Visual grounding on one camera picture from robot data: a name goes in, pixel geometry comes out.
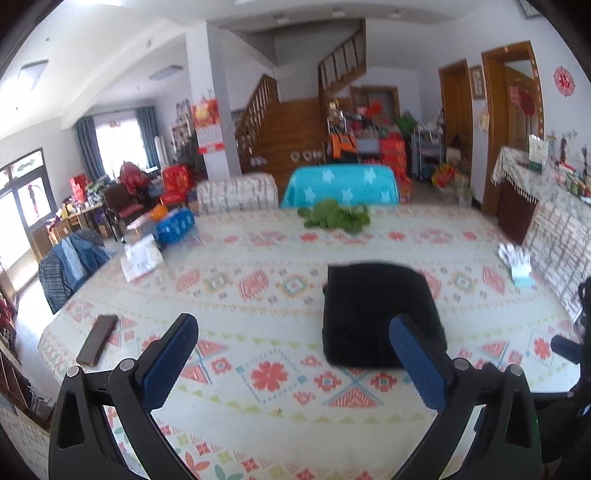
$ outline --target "picture frame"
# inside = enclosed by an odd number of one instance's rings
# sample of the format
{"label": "picture frame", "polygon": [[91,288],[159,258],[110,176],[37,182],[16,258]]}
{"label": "picture frame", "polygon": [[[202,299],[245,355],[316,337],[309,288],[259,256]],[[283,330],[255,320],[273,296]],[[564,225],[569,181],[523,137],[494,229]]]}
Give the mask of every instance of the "picture frame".
{"label": "picture frame", "polygon": [[484,100],[486,98],[482,65],[470,69],[470,87],[472,88],[473,100]]}
{"label": "picture frame", "polygon": [[532,7],[527,0],[517,0],[517,3],[519,3],[521,9],[523,10],[526,19],[542,16],[542,14]]}

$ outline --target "glass door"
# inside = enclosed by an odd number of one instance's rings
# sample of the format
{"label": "glass door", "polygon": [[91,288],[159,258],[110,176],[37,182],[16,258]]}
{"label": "glass door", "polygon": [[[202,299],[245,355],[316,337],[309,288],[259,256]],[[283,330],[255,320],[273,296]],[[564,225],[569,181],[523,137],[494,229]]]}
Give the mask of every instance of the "glass door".
{"label": "glass door", "polygon": [[0,282],[5,291],[19,292],[37,274],[32,232],[55,211],[42,150],[0,170]]}

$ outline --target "black cloth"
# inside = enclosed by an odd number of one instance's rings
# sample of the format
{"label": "black cloth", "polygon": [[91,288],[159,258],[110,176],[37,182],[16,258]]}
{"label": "black cloth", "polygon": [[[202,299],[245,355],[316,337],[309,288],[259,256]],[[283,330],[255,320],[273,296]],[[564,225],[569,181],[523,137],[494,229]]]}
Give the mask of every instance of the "black cloth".
{"label": "black cloth", "polygon": [[324,288],[324,355],[331,365],[402,367],[388,337],[391,320],[406,313],[435,347],[447,350],[427,280],[385,263],[329,266]]}

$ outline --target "curtain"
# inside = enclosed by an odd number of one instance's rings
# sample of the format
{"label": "curtain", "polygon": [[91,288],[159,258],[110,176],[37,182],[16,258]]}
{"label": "curtain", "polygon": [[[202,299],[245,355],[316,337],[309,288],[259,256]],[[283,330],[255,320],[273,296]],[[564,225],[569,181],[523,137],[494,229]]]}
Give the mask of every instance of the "curtain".
{"label": "curtain", "polygon": [[92,181],[96,181],[105,174],[105,168],[96,140],[95,121],[91,116],[84,116],[76,122],[76,138],[86,173]]}
{"label": "curtain", "polygon": [[144,150],[148,157],[148,168],[160,168],[158,154],[156,153],[156,145],[154,145],[154,137],[158,136],[156,109],[153,106],[138,108],[135,111],[135,117],[138,120],[139,130],[142,132]]}

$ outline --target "screw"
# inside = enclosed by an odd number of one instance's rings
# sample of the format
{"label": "screw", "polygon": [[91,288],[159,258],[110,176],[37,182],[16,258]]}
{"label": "screw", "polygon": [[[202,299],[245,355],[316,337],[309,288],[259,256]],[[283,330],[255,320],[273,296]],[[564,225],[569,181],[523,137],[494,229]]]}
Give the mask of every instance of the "screw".
{"label": "screw", "polygon": [[125,360],[123,360],[120,364],[119,364],[119,368],[121,370],[123,370],[124,372],[128,372],[129,370],[131,370],[135,365],[135,360],[133,360],[132,358],[126,358]]}
{"label": "screw", "polygon": [[470,368],[470,362],[465,358],[456,358],[453,361],[453,366],[456,367],[458,370],[465,372]]}
{"label": "screw", "polygon": [[76,375],[78,375],[79,371],[80,371],[80,367],[78,365],[74,365],[73,367],[70,367],[68,369],[68,371],[66,372],[66,375],[70,378],[73,378]]}
{"label": "screw", "polygon": [[511,365],[509,367],[509,371],[515,375],[516,377],[520,377],[521,375],[523,375],[523,369],[519,366],[519,365]]}

